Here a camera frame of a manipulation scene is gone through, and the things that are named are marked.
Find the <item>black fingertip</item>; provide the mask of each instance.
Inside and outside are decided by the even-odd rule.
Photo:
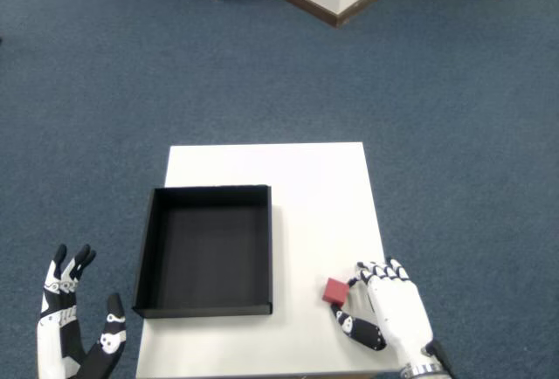
[[[119,318],[124,316],[124,307],[122,307],[121,296],[118,293],[113,293],[108,297],[107,311]]]
[[[95,250],[91,250],[88,254],[86,259],[84,259],[81,263],[81,268],[82,270],[84,268],[86,268],[88,265],[91,264],[91,262],[95,259],[95,256],[97,255],[97,252],[95,252]]]
[[[338,313],[338,311],[341,311],[342,308],[340,307],[340,305],[336,305],[335,303],[333,303],[332,305],[330,305],[330,309],[332,309],[332,314],[334,314],[334,316],[336,316],[336,314]]]
[[[54,254],[54,258],[52,259],[52,261],[54,261],[56,265],[59,265],[66,257],[66,251],[66,245],[60,245],[59,248],[56,250],[56,254]]]
[[[60,275],[62,273],[62,270],[60,269],[60,264],[62,264],[62,261],[64,261],[64,258],[66,257],[66,245],[62,244],[61,246],[59,246],[59,248],[56,250],[56,254],[54,254],[54,258],[52,259],[52,261],[54,261],[54,277],[57,279],[60,279]]]
[[[79,252],[76,254],[76,256],[73,258],[76,262],[76,265],[80,265],[84,259],[86,259],[87,254],[89,254],[89,245],[85,244],[81,250],[79,250]]]
[[[96,255],[97,253],[94,250],[91,250],[87,254],[86,258],[81,262],[81,264],[79,264],[79,269],[76,268],[76,279],[81,279],[81,275],[83,274],[84,269],[91,264]]]

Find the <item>white robotic hand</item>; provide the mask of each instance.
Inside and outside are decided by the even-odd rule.
[[[86,353],[81,343],[75,292],[84,269],[95,258],[95,251],[85,245],[62,271],[65,256],[66,247],[61,245],[46,274],[37,324],[38,377],[106,379],[126,344],[121,298],[117,293],[109,296],[103,333]]]
[[[401,377],[448,377],[446,360],[437,355],[433,332],[419,291],[393,258],[387,263],[357,263],[357,278],[367,285],[378,327],[397,352]]]

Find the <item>robotic hand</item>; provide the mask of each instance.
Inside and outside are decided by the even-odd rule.
[[[357,263],[357,274],[348,282],[362,281],[376,313],[378,326],[346,314],[333,304],[332,310],[343,332],[361,344],[381,351],[387,345],[397,353],[403,367],[400,377],[444,379],[454,377],[450,363],[437,341],[416,285],[393,258],[386,263]]]
[[[86,353],[81,344],[75,293],[83,271],[95,258],[95,251],[85,245],[62,271],[65,256],[66,247],[61,245],[46,274],[37,324],[38,377],[106,379],[126,344],[121,298],[118,293],[109,296],[103,333]]]

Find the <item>table top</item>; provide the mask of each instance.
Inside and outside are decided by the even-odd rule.
[[[397,369],[390,348],[350,340],[321,300],[328,277],[346,281],[356,261],[383,259],[362,144],[171,147],[166,187],[242,184],[272,187],[273,314],[144,320],[136,376]],[[365,296],[353,287],[349,311],[374,321]]]

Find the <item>black box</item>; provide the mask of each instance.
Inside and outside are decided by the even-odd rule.
[[[272,313],[266,185],[154,189],[133,309],[143,318]]]

